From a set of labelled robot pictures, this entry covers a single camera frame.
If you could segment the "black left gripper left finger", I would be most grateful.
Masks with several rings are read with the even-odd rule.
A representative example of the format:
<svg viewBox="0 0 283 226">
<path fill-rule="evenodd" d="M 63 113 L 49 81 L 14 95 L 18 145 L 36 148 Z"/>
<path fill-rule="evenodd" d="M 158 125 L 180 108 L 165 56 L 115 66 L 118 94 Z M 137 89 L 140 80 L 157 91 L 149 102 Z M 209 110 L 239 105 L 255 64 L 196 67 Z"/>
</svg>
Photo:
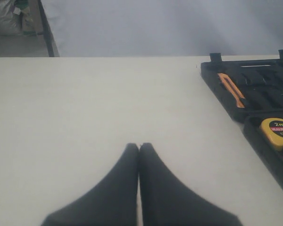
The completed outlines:
<svg viewBox="0 0 283 226">
<path fill-rule="evenodd" d="M 137 225 L 139 148 L 128 143 L 111 171 L 89 192 L 49 214 L 44 226 Z"/>
</svg>

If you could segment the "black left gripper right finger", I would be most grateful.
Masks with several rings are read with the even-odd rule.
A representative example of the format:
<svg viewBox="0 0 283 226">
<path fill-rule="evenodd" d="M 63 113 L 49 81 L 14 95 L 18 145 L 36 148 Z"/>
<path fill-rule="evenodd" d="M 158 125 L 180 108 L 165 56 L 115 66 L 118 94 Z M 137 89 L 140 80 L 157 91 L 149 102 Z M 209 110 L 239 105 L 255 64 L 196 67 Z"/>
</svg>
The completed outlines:
<svg viewBox="0 0 283 226">
<path fill-rule="evenodd" d="M 240 226 L 238 217 L 197 195 L 163 163 L 151 143 L 139 151 L 145 226 Z"/>
</svg>

